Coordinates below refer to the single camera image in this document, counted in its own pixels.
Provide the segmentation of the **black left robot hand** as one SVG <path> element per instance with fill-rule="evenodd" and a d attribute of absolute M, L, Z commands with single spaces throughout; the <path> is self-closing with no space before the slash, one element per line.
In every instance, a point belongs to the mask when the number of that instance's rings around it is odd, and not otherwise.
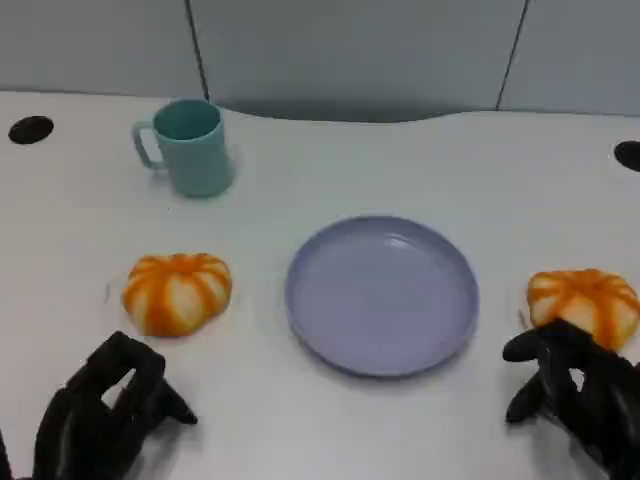
<path fill-rule="evenodd" d="M 164 379 L 165 359 L 113 333 L 59 389 L 39 426 L 34 479 L 122 479 L 165 420 L 198 419 Z"/>

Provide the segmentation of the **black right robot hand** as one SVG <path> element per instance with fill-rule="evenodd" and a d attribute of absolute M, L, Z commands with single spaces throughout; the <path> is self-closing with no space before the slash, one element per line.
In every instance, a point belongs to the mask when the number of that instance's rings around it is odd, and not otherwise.
<path fill-rule="evenodd" d="M 510 425 L 541 414 L 557 421 L 611 479 L 639 477 L 639 366 L 560 318 L 509 340 L 507 362 L 538 371 L 506 410 Z"/>

